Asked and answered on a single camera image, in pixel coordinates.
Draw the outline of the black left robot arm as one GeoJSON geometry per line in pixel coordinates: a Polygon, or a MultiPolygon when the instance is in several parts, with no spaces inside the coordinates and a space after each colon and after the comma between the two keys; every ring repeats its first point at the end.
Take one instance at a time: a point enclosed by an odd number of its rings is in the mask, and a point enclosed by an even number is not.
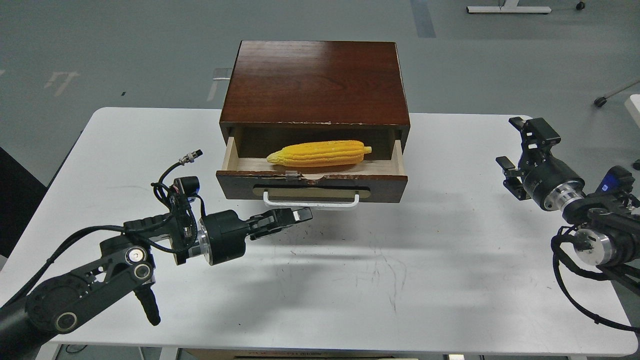
{"type": "Polygon", "coordinates": [[[197,256],[218,265],[242,257],[246,239],[262,239],[313,218],[311,209],[302,207],[271,209],[248,219],[240,219],[234,210],[202,214],[196,219],[191,203],[199,198],[198,177],[179,177],[170,186],[164,179],[201,155],[201,150],[188,153],[151,183],[154,196],[167,213],[121,226],[82,228],[55,249],[41,269],[1,307],[3,360],[20,358],[57,335],[77,330],[130,293],[141,303],[150,324],[157,326],[162,319],[153,293],[153,249],[174,255],[178,265],[197,256]],[[98,259],[42,280],[64,251],[96,231],[117,234],[100,242],[98,259]]]}

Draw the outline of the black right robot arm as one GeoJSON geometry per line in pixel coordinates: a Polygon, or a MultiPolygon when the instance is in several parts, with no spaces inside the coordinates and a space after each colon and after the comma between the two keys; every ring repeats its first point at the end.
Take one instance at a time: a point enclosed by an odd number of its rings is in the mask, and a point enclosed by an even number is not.
{"type": "Polygon", "coordinates": [[[551,238],[551,266],[561,292],[580,313],[615,330],[638,333],[637,326],[606,319],[585,307],[569,293],[560,267],[588,280],[615,282],[639,294],[639,199],[633,195],[635,179],[622,166],[613,166],[597,189],[585,193],[585,181],[552,153],[560,135],[542,118],[510,117],[519,133],[521,157],[513,164],[506,156],[496,163],[504,175],[503,186],[519,201],[532,199],[546,212],[560,211],[566,225],[551,238]]]}

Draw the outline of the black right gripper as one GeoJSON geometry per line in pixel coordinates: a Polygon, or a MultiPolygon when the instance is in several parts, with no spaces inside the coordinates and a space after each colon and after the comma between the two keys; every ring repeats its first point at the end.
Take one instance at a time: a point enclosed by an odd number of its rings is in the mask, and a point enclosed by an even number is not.
{"type": "Polygon", "coordinates": [[[564,210],[585,198],[585,181],[565,162],[553,157],[551,148],[562,137],[542,117],[525,120],[510,117],[509,123],[521,137],[522,155],[517,168],[507,156],[496,163],[505,176],[502,184],[519,201],[532,199],[542,210],[564,210]]]}

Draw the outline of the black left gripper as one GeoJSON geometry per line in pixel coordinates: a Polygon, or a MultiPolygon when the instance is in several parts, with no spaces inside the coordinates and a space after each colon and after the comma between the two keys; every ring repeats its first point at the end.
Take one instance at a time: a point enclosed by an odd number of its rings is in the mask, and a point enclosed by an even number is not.
{"type": "Polygon", "coordinates": [[[309,207],[278,208],[254,215],[247,223],[234,210],[205,215],[199,220],[199,247],[210,266],[238,259],[246,253],[246,237],[262,239],[313,219],[309,207]]]}

